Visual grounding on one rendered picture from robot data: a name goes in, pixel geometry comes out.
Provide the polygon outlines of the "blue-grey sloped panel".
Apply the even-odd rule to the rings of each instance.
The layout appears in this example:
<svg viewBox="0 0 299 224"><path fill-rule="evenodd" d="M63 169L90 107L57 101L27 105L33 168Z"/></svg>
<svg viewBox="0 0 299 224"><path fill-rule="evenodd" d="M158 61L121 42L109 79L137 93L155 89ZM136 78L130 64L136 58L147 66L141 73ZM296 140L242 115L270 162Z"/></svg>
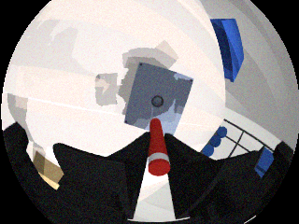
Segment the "blue-grey sloped panel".
<svg viewBox="0 0 299 224"><path fill-rule="evenodd" d="M194 78L149 63L139 63L124 123L150 130L150 120L161 120L164 134L175 135L186 108Z"/></svg>

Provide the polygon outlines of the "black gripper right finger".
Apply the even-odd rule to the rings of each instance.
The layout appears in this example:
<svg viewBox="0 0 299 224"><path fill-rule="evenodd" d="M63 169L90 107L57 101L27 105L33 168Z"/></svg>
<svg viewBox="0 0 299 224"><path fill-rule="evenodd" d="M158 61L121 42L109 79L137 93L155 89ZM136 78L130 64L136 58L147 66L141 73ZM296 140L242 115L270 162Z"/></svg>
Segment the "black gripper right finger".
<svg viewBox="0 0 299 224"><path fill-rule="evenodd" d="M191 210L205 199L222 178L253 167L259 154L258 150L253 149L239 156L216 161L169 133L164 135L164 144L171 164L167 176L176 219L190 217Z"/></svg>

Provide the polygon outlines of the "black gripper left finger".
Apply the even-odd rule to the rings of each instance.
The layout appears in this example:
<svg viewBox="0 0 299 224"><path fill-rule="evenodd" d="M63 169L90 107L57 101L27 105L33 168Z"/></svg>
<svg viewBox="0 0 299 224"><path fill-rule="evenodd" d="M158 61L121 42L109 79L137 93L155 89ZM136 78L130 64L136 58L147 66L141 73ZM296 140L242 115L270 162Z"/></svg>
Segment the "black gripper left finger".
<svg viewBox="0 0 299 224"><path fill-rule="evenodd" d="M149 148L150 132L109 156L98 156L60 142L52 146L61 171L94 186L117 191L127 219L135 216Z"/></svg>

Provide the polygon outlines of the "red peg with grey band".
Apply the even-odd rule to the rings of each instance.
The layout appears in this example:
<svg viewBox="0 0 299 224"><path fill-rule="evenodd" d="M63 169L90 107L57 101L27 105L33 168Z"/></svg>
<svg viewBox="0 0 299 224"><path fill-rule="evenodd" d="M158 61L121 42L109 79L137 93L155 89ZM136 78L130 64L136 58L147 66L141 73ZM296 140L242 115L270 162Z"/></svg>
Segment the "red peg with grey band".
<svg viewBox="0 0 299 224"><path fill-rule="evenodd" d="M150 141L149 160L147 161L147 171L150 175L167 175L171 164L169 164L167 148L164 144L164 130L160 119L154 117L149 121Z"/></svg>

